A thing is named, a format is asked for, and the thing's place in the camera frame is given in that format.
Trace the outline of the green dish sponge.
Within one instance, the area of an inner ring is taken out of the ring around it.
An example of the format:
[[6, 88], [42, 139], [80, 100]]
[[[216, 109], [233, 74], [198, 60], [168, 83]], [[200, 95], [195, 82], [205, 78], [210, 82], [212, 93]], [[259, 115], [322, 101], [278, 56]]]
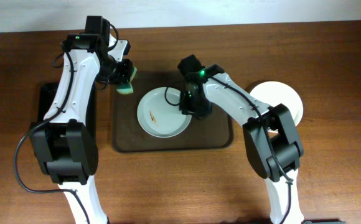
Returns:
[[131, 77], [130, 77], [130, 81], [128, 83], [125, 84], [120, 84], [116, 87], [116, 91], [120, 94], [120, 95], [128, 95], [128, 94], [132, 94], [133, 93], [133, 86], [132, 86], [132, 81], [136, 75], [137, 72], [137, 68], [133, 67], [132, 69], [132, 73], [131, 73]]

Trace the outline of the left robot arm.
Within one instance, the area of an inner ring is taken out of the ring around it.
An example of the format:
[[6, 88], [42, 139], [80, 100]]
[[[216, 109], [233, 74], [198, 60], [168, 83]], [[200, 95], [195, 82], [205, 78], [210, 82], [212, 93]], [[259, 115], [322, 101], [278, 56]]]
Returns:
[[136, 67], [125, 58], [127, 40], [110, 32], [101, 16], [87, 16], [85, 30], [61, 43], [63, 72], [42, 121], [27, 133], [43, 174], [65, 194], [76, 223], [108, 223], [95, 185], [98, 168], [95, 85], [133, 92]]

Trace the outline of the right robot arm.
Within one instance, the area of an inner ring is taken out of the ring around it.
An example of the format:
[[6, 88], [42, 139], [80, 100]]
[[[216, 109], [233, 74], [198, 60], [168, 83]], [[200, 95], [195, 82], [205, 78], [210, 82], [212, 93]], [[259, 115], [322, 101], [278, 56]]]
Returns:
[[266, 184], [272, 223], [304, 223], [297, 177], [304, 149], [290, 110], [271, 106], [239, 87], [217, 64], [203, 66], [195, 55], [177, 68], [184, 78], [179, 109], [196, 119], [210, 116], [219, 106], [243, 130], [248, 161]]

